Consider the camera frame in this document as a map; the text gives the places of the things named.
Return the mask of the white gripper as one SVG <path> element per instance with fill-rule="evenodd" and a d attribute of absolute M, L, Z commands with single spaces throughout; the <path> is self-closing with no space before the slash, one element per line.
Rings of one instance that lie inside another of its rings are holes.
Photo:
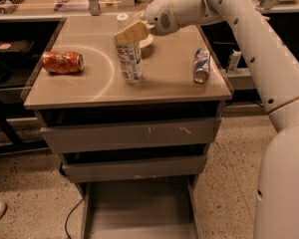
<path fill-rule="evenodd" d="M 179 27 L 171 6 L 171 0 L 153 0 L 145 10 L 133 16 L 133 24 L 119 30 L 114 41 L 122 46 L 142 41 L 150 31 L 156 36 L 166 36 L 176 32 Z"/>

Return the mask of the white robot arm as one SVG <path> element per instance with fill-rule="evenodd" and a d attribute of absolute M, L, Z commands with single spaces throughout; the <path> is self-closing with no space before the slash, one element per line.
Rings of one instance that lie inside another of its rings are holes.
<path fill-rule="evenodd" d="M 299 62 L 252 0 L 154 0 L 115 34 L 119 45 L 227 22 L 277 130 L 262 158 L 254 239 L 299 239 Z"/>

